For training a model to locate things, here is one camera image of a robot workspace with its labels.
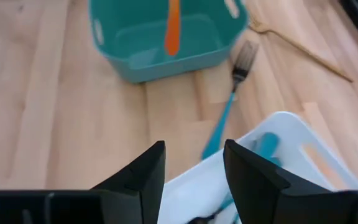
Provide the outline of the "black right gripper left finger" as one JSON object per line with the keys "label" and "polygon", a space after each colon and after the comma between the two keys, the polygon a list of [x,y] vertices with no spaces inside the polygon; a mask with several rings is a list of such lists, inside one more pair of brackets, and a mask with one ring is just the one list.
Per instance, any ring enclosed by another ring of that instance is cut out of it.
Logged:
{"label": "black right gripper left finger", "polygon": [[0,224],[157,224],[165,143],[89,190],[0,190]]}

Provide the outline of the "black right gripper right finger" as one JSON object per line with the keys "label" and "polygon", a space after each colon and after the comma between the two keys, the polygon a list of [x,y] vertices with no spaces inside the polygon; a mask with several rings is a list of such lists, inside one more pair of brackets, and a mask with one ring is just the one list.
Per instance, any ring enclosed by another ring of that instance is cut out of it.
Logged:
{"label": "black right gripper right finger", "polygon": [[223,159],[242,224],[358,224],[358,190],[320,187],[232,139]]}

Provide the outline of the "white plastic bin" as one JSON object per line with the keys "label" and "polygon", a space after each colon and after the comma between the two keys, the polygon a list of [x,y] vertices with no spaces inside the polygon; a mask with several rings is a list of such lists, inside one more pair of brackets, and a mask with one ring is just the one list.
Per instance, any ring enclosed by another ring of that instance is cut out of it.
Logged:
{"label": "white plastic bin", "polygon": [[[299,116],[287,111],[275,112],[237,143],[251,148],[265,133],[279,137],[276,155],[284,169],[326,189],[337,190],[328,175],[303,150],[303,146],[309,145],[347,188],[358,189],[357,177]],[[195,217],[207,217],[221,206],[228,192],[223,152],[218,151],[164,185],[157,223],[187,224]]]}

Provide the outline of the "teal plastic bin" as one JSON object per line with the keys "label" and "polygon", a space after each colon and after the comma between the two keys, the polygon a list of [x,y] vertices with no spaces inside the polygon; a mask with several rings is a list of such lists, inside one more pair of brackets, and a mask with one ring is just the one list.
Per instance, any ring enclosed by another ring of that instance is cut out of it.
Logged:
{"label": "teal plastic bin", "polygon": [[180,0],[180,48],[168,55],[164,43],[169,0],[89,0],[93,41],[121,78],[141,83],[217,66],[225,61],[249,13],[234,0]]}

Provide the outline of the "orange-handled silver fork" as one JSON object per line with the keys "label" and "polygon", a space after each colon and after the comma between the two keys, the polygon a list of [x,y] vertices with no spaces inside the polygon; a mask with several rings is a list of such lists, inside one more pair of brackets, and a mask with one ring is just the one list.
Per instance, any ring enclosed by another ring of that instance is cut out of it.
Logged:
{"label": "orange-handled silver fork", "polygon": [[181,34],[181,1],[169,0],[167,29],[165,33],[165,51],[174,56],[180,49]]}

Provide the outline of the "gold spoon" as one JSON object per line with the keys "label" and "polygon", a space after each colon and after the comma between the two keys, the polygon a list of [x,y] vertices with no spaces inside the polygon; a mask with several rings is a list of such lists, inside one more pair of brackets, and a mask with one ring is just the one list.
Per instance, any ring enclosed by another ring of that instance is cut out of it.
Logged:
{"label": "gold spoon", "polygon": [[290,45],[294,46],[298,50],[302,51],[304,54],[308,55],[312,60],[314,60],[316,63],[319,63],[320,65],[324,66],[331,72],[333,72],[335,75],[341,77],[342,79],[348,81],[349,83],[353,83],[353,79],[351,77],[348,77],[345,72],[343,72],[341,69],[337,68],[335,65],[331,64],[329,61],[323,59],[319,55],[314,54],[312,51],[298,43],[297,41],[293,40],[289,36],[271,28],[269,25],[261,22],[256,18],[255,15],[250,14],[249,15],[249,28],[258,33],[258,34],[267,34],[267,33],[273,33],[277,35],[279,38],[283,39],[284,41],[288,42]]}

